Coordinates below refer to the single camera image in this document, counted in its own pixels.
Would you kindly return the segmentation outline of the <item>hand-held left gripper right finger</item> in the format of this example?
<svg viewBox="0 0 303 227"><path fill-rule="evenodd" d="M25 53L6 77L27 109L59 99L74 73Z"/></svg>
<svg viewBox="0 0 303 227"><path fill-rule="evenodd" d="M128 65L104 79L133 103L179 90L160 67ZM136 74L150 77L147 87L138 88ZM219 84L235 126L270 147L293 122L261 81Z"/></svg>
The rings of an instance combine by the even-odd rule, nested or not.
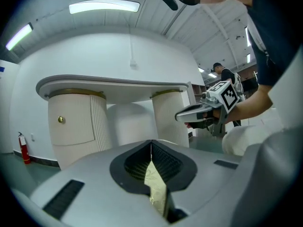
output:
<svg viewBox="0 0 303 227"><path fill-rule="evenodd" d="M187 148L167 140L159 142L193 159L197 165L197 174L191 184L171 194L175 208L188 215L197 212L228 183L241 161L240 156Z"/></svg>

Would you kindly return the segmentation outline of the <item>person's right hand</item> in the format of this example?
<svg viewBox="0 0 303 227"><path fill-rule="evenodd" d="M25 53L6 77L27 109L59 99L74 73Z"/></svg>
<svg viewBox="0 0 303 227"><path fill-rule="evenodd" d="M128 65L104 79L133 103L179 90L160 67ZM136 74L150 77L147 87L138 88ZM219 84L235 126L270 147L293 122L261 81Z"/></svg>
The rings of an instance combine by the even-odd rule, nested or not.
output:
<svg viewBox="0 0 303 227"><path fill-rule="evenodd" d="M187 128L192 129L205 129L213 125L214 117L213 112L209 111L207 113L200 114L202 116L202 121L199 122L186 122L185 125Z"/></svg>

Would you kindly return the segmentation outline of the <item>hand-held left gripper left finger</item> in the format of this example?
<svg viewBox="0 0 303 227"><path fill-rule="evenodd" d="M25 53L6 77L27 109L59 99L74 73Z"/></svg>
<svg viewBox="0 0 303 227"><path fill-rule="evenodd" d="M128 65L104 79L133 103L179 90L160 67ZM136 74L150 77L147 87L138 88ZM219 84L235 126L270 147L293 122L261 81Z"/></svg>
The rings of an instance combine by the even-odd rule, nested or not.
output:
<svg viewBox="0 0 303 227"><path fill-rule="evenodd" d="M110 163L140 142L87 155L58 172L30 196L44 208L71 180L84 185L60 221L72 227L167 227L169 222L152 206L147 195L126 192L110 174Z"/></svg>

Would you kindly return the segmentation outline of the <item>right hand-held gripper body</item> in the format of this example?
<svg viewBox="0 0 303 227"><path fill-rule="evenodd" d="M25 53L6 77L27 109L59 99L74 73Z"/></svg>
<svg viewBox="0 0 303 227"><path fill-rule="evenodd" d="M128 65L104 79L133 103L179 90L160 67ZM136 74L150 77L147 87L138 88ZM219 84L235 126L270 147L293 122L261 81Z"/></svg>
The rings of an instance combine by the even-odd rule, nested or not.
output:
<svg viewBox="0 0 303 227"><path fill-rule="evenodd" d="M224 136L223 126L229 112L238 103L238 95L230 81L220 81L202 93L201 103L210 106L213 110L220 110L219 119L213 119L212 136Z"/></svg>

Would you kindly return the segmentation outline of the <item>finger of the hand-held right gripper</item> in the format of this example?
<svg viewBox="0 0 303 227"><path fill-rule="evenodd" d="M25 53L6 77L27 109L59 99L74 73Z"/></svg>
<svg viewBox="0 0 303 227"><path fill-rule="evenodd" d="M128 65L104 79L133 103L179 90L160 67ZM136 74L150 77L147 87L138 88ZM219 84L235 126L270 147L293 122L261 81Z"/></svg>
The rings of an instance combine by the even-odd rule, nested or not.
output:
<svg viewBox="0 0 303 227"><path fill-rule="evenodd" d="M206 104L189 105L177 112L175 119L178 122L200 122L209 111L212 111L212 107Z"/></svg>

